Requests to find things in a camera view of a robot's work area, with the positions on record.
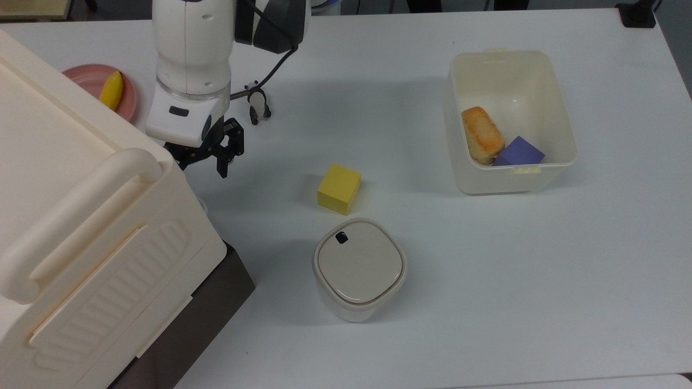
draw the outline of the bread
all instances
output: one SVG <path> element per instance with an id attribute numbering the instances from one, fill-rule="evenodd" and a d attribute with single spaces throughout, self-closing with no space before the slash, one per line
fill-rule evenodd
<path id="1" fill-rule="evenodd" d="M 502 134 L 481 107 L 462 112 L 462 121 L 471 158 L 483 165 L 490 165 L 504 149 Z"/>

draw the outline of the black button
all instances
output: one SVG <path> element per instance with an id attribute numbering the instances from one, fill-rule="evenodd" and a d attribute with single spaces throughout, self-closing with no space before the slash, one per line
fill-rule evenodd
<path id="1" fill-rule="evenodd" d="M 346 236 L 346 233 L 341 231 L 340 233 L 336 234 L 336 240 L 339 241 L 339 243 L 344 244 L 348 240 L 348 236 Z"/>
<path id="2" fill-rule="evenodd" d="M 174 114 L 174 115 L 177 115 L 177 116 L 182 116 L 182 117 L 185 118 L 185 117 L 190 113 L 190 110 L 189 110 L 189 109 L 184 109 L 184 108 L 173 107 L 173 106 L 171 105 L 171 107 L 168 109 L 168 113 L 169 113 L 169 114 Z"/>

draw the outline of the storage box handle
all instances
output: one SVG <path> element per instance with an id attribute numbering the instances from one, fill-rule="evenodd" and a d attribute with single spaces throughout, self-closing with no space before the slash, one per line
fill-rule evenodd
<path id="1" fill-rule="evenodd" d="M 126 182 L 156 182 L 163 170 L 148 151 L 120 150 L 99 164 L 0 257 L 0 296 L 29 304 L 40 293 L 31 273 Z"/>

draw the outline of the banana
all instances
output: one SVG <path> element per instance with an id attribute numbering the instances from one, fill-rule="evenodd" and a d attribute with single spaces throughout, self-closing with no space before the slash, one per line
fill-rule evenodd
<path id="1" fill-rule="evenodd" d="M 122 97 L 122 75 L 119 71 L 116 71 L 106 79 L 98 100 L 115 111 L 118 108 L 120 97 Z"/>

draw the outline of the table surface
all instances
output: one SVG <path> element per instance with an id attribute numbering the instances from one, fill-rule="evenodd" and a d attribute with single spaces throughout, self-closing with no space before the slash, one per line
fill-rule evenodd
<path id="1" fill-rule="evenodd" d="M 2 0 L 0 19 L 65 19 L 72 0 Z"/>
<path id="2" fill-rule="evenodd" d="M 155 83 L 150 21 L 2 26 L 59 70 L 101 62 Z M 455 187 L 442 96 L 458 53 L 550 56 L 579 157 L 544 190 Z M 237 44 L 233 89 L 277 56 Z M 661 30 L 617 11 L 318 17 L 267 84 L 273 116 L 220 179 L 186 170 L 257 289 L 183 388 L 450 388 L 692 371 L 692 102 Z M 330 163 L 363 175 L 348 217 L 316 205 Z M 320 301 L 311 257 L 352 217 L 383 224 L 410 271 L 351 324 Z"/>

